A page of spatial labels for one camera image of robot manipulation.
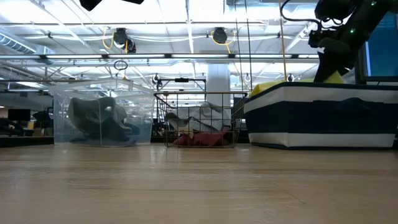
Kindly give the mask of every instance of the clear plastic bin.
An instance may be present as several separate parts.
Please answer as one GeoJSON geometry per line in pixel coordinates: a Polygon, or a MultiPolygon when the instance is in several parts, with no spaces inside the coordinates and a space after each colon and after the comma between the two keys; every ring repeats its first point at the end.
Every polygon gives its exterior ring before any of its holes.
{"type": "Polygon", "coordinates": [[[152,90],[107,78],[57,85],[50,92],[55,144],[124,147],[150,143],[152,90]]]}

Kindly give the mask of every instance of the ceiling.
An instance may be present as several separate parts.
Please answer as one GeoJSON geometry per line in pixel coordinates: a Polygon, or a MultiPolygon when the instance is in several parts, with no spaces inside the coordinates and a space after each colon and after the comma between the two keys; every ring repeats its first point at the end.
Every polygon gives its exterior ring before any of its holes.
{"type": "MultiPolygon", "coordinates": [[[[293,1],[286,6],[284,13],[293,18],[314,18],[315,5],[316,1],[312,0],[293,1]]],[[[228,42],[231,41],[229,49],[232,54],[280,55],[283,52],[279,7],[273,0],[247,0],[247,13],[241,0],[237,0],[236,9],[231,0],[145,0],[141,5],[103,0],[91,12],[83,9],[78,0],[2,0],[0,11],[0,33],[11,34],[28,46],[46,46],[54,54],[123,54],[123,50],[115,46],[107,49],[103,44],[105,36],[105,44],[111,45],[112,33],[118,27],[127,29],[128,36],[136,44],[137,54],[228,54],[225,45],[215,44],[211,38],[215,27],[224,27],[228,42]]],[[[313,28],[307,22],[285,21],[283,40],[286,54],[316,54],[317,50],[307,44],[308,30],[313,28]]],[[[0,54],[21,53],[0,45],[0,54]]],[[[51,65],[34,60],[0,62],[6,69],[0,70],[3,79],[11,77],[6,71],[13,75],[13,79],[48,78],[51,75],[54,80],[106,78],[118,72],[112,63],[100,60],[56,60],[51,65]]],[[[156,73],[162,78],[205,78],[209,63],[216,62],[129,60],[126,76],[150,87],[156,73]]],[[[253,85],[284,77],[282,57],[266,63],[260,60],[252,63],[245,60],[242,64],[239,61],[223,63],[228,64],[232,77],[251,72],[253,85]]],[[[287,60],[286,72],[296,77],[311,78],[316,70],[316,59],[287,60]]],[[[177,83],[175,88],[188,88],[187,85],[189,87],[189,84],[177,83]]],[[[14,84],[13,87],[31,86],[14,84]]],[[[241,88],[241,84],[232,88],[241,88]]]]}

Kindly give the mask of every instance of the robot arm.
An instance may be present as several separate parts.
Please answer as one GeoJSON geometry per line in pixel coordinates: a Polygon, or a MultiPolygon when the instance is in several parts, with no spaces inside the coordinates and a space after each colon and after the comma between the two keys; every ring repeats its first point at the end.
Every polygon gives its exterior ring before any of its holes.
{"type": "Polygon", "coordinates": [[[387,12],[396,13],[397,0],[319,0],[315,16],[321,21],[349,19],[344,25],[312,30],[308,44],[324,48],[314,82],[323,82],[338,72],[344,75],[354,67],[362,45],[387,12]]]}

